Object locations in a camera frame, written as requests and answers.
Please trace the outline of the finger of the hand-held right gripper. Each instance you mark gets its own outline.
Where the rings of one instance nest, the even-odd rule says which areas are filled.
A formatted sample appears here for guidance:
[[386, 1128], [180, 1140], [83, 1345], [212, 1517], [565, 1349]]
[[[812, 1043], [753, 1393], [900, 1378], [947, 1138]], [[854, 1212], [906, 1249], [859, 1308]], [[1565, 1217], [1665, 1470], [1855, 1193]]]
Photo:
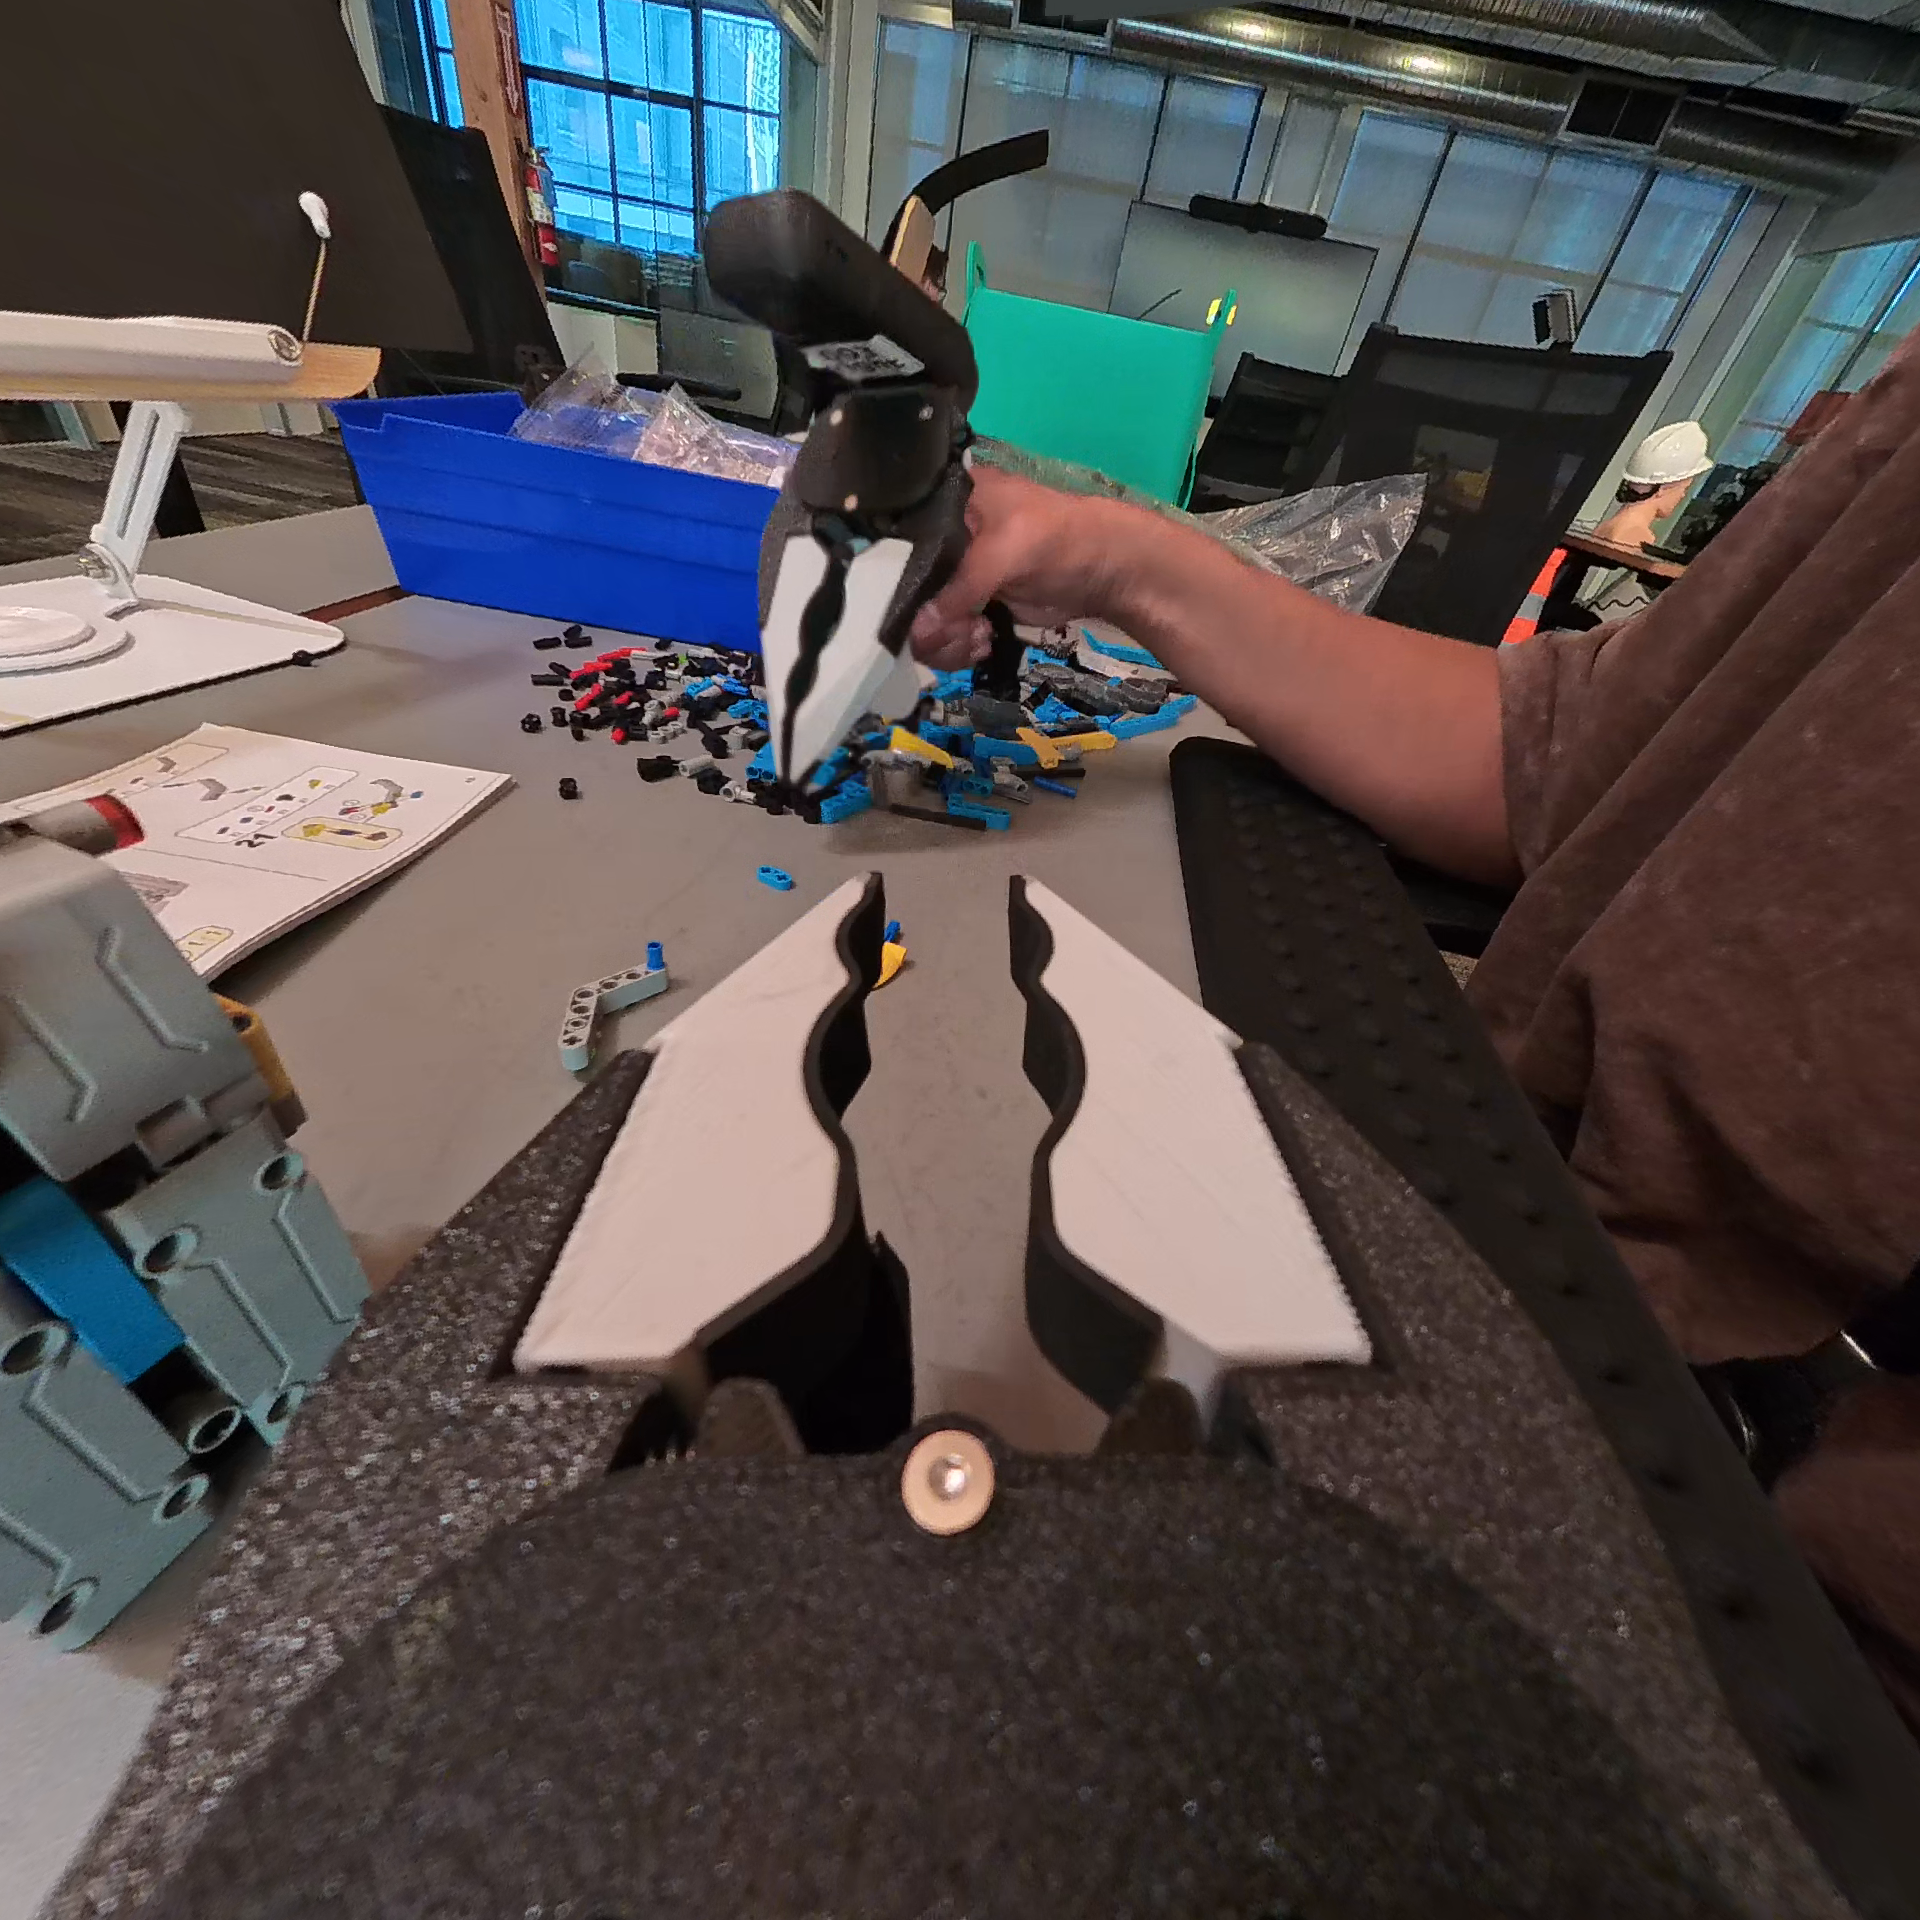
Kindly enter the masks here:
[[828, 749], [822, 761], [845, 744], [900, 657], [906, 640], [886, 631], [909, 563], [914, 539], [897, 536], [872, 539], [850, 557], [828, 548]]
[[828, 749], [828, 548], [812, 534], [782, 544], [759, 652], [776, 771], [809, 781]]

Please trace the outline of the clear bags in bin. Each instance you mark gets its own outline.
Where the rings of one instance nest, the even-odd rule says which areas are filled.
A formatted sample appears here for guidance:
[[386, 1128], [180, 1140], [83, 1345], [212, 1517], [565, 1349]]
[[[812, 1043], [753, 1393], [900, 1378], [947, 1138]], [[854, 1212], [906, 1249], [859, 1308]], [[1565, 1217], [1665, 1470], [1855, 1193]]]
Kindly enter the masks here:
[[684, 388], [629, 388], [599, 352], [568, 365], [511, 435], [753, 485], [782, 485], [803, 451], [797, 439], [709, 419]]

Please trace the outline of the blue plastic bin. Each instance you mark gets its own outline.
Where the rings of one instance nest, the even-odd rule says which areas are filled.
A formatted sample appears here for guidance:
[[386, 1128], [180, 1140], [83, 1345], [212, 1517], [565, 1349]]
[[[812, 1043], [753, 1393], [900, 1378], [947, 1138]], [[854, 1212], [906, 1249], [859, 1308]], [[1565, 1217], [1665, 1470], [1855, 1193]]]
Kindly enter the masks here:
[[332, 419], [403, 590], [759, 649], [776, 485], [524, 439], [515, 389], [345, 398]]

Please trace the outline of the pile of small brick pieces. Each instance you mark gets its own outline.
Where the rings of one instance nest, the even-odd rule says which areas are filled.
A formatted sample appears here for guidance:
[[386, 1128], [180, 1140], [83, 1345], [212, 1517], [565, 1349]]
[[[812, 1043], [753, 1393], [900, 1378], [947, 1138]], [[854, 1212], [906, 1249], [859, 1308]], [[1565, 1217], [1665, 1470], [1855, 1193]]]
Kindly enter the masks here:
[[961, 831], [1010, 831], [1035, 792], [1079, 797], [1130, 739], [1174, 730], [1196, 710], [1183, 683], [1091, 629], [1017, 637], [1004, 673], [921, 673], [854, 716], [841, 747], [787, 788], [776, 765], [768, 679], [753, 652], [671, 640], [599, 640], [584, 624], [534, 640], [536, 710], [524, 737], [605, 739], [642, 781], [837, 827], [893, 812]]

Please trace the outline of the teal plastic folder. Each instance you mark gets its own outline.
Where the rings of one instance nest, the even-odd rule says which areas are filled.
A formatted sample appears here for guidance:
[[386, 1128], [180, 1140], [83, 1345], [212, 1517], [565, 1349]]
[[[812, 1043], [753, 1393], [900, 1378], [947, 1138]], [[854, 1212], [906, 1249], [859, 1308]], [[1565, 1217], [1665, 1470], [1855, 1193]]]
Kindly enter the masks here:
[[974, 435], [1102, 470], [1182, 508], [1236, 314], [1236, 292], [1210, 302], [1199, 330], [1013, 295], [988, 283], [987, 252], [970, 245]]

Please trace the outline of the black perforated foam mat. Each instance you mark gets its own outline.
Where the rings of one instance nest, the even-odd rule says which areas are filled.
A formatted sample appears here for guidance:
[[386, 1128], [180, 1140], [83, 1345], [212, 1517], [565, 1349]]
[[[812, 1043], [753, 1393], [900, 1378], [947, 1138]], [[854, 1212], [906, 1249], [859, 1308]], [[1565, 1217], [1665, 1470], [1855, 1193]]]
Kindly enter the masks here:
[[1772, 1501], [1844, 1391], [1915, 1361], [1915, 1308], [1694, 1372], [1435, 947], [1448, 885], [1409, 901], [1368, 827], [1255, 747], [1183, 739], [1168, 781], [1205, 1009], [1317, 1085], [1545, 1336], [1772, 1794], [1855, 1917], [1915, 1917], [1915, 1738]]

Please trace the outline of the blue grey brick robot model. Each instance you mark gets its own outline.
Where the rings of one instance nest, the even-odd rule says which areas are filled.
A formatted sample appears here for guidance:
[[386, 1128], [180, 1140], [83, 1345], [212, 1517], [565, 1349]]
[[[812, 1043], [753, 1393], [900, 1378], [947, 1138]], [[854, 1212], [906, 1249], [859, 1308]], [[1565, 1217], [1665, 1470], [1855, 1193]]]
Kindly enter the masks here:
[[94, 792], [5, 818], [5, 1622], [97, 1641], [280, 1444], [368, 1274], [276, 1047], [109, 859]]

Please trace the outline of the grey angled beam piece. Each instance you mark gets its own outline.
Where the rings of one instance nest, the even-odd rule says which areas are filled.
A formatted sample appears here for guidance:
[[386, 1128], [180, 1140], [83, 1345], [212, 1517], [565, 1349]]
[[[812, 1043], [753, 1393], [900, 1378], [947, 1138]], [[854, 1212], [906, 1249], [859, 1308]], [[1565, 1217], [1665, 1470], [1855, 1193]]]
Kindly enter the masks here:
[[645, 964], [615, 970], [584, 979], [565, 1009], [557, 1048], [568, 1074], [584, 1074], [594, 1062], [594, 1043], [605, 1018], [668, 992], [671, 973], [648, 973]]

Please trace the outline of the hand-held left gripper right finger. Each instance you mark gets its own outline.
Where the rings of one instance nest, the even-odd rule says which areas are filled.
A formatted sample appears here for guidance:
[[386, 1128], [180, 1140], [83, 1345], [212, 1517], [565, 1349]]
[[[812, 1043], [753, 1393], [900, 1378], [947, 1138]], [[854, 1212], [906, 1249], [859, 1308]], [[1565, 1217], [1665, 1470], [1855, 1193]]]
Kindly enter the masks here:
[[1024, 1322], [1104, 1449], [1273, 1457], [1246, 1378], [1357, 1382], [1374, 1333], [1250, 1047], [1035, 878], [1010, 885], [1033, 1162]]

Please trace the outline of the open instruction booklet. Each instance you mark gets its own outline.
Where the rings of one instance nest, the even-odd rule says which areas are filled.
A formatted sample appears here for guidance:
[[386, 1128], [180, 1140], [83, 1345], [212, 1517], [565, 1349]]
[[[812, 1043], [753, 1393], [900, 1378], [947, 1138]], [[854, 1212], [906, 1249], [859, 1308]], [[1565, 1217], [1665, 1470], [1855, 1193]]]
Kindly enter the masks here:
[[515, 784], [511, 772], [205, 723], [149, 753], [5, 806], [5, 818], [110, 792], [142, 844], [109, 862], [197, 973], [353, 901]]

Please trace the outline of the person's right hand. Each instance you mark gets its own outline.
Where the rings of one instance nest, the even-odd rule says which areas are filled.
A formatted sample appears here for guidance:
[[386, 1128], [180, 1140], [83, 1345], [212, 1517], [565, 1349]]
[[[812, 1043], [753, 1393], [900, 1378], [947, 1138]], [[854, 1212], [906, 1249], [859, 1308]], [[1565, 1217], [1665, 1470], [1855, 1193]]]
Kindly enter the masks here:
[[1027, 624], [1110, 615], [1141, 563], [1165, 560], [1190, 527], [1165, 514], [1061, 494], [1002, 468], [974, 468], [970, 539], [918, 610], [909, 649], [923, 665], [974, 665], [992, 652], [988, 605]]

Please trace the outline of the black board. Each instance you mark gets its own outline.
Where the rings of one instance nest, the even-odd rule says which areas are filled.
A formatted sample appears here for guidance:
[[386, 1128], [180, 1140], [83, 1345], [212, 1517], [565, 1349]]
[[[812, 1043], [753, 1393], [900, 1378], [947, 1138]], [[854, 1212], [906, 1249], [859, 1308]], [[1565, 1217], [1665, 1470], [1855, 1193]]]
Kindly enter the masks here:
[[470, 333], [336, 3], [5, 3], [5, 311]]

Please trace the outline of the wooden post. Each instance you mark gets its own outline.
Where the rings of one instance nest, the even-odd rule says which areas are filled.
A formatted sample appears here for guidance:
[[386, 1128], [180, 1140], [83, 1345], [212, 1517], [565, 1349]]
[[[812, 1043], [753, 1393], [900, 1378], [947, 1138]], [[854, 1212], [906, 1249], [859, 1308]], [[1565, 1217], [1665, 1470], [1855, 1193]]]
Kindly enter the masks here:
[[519, 12], [515, 3], [444, 3], [454, 30], [454, 61], [460, 81], [464, 121], [485, 130], [504, 198], [511, 205], [524, 263], [534, 283], [539, 274], [539, 241], [529, 209], [524, 168], [529, 168], [529, 121], [524, 121], [524, 81], [519, 56]]

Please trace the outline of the white folding book stand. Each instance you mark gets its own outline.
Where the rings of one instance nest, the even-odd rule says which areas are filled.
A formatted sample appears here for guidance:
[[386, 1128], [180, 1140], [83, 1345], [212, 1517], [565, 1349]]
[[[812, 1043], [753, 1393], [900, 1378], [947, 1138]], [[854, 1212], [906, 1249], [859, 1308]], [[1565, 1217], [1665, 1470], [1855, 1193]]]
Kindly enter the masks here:
[[327, 622], [142, 572], [197, 405], [331, 401], [378, 373], [378, 347], [309, 342], [332, 227], [320, 192], [298, 192], [298, 209], [320, 241], [298, 333], [271, 320], [5, 311], [5, 398], [131, 405], [82, 568], [5, 590], [5, 730], [345, 645]]

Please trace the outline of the clear plastic bag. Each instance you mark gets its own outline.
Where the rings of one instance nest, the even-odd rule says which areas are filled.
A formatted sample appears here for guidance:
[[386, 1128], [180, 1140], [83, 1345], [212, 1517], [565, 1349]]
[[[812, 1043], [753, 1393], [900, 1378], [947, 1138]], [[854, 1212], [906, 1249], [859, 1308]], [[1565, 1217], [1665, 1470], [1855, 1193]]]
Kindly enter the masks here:
[[1314, 485], [1287, 499], [1196, 514], [1237, 560], [1311, 590], [1334, 610], [1374, 611], [1427, 505], [1427, 473]]

